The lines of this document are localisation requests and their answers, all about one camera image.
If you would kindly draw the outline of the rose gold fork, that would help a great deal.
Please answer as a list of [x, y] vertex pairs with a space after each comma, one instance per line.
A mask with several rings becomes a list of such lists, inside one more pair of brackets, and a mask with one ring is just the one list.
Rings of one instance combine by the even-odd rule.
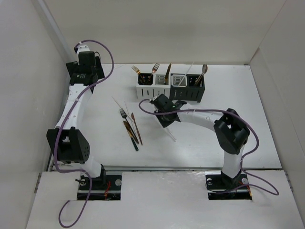
[[149, 76], [149, 80], [150, 80], [150, 78], [153, 76], [153, 74], [157, 72], [159, 66], [160, 66], [160, 64], [159, 64], [158, 62], [153, 66], [153, 68], [152, 68], [152, 73], [151, 73], [150, 76]]

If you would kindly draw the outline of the gold fork green handle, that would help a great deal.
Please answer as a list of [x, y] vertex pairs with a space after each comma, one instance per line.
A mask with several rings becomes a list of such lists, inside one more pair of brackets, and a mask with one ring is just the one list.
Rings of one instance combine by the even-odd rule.
[[138, 74], [141, 74], [141, 71], [136, 67], [136, 66], [132, 66], [132, 69]]

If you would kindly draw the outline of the silver spoon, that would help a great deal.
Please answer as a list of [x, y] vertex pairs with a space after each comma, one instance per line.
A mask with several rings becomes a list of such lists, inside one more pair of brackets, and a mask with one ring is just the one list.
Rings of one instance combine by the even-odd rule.
[[207, 64], [203, 64], [203, 66], [202, 66], [202, 73], [197, 78], [194, 86], [199, 86], [201, 84], [202, 79], [203, 79], [203, 77], [204, 77], [204, 75], [206, 74], [207, 71], [208, 71], [208, 65]]

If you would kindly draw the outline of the white chopstick long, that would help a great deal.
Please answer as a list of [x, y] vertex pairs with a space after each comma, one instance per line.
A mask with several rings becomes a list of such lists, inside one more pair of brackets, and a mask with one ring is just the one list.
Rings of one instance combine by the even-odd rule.
[[173, 140], [174, 142], [177, 141], [177, 139], [174, 137], [174, 135], [171, 133], [171, 131], [170, 131], [168, 128], [165, 128], [165, 131], [169, 134], [169, 136], [172, 138], [172, 140]]

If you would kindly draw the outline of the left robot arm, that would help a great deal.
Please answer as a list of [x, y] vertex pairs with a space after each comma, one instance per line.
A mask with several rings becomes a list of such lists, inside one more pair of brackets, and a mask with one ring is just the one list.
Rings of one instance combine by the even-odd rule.
[[104, 78], [100, 56], [88, 46], [77, 50], [78, 60], [66, 64], [70, 82], [69, 94], [60, 120], [46, 137], [58, 162], [71, 165], [72, 169], [85, 170], [91, 185], [96, 189], [105, 187], [107, 178], [103, 167], [90, 154], [90, 144], [81, 132], [86, 105], [94, 91], [94, 84]]

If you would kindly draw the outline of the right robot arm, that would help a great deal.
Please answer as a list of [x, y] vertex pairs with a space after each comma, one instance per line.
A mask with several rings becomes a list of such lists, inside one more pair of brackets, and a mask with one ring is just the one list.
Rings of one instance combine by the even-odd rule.
[[224, 150], [224, 165], [221, 171], [221, 183], [224, 187], [231, 188], [237, 184], [241, 174], [240, 161], [244, 145], [247, 143], [250, 131], [239, 119], [237, 112], [227, 109], [228, 113], [199, 112], [195, 107], [185, 101], [173, 103], [164, 94], [154, 97], [151, 104], [160, 124], [168, 127], [173, 122], [191, 123], [205, 127], [215, 132], [218, 143]]

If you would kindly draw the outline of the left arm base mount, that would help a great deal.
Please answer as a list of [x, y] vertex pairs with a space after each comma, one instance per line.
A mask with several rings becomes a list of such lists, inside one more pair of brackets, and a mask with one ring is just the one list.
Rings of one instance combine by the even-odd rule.
[[[89, 178], [81, 175], [75, 179], [79, 183], [77, 200], [85, 200], [89, 192]], [[100, 177], [92, 179], [92, 189], [89, 200], [117, 201], [121, 200], [122, 175], [110, 174], [103, 180]]]

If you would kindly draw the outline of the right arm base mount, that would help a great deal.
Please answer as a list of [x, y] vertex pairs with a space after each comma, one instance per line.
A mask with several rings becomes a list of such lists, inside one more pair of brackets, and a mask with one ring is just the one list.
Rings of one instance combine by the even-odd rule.
[[210, 173], [205, 175], [205, 187], [209, 200], [252, 200], [252, 194], [246, 174], [239, 174], [235, 179], [224, 174]]

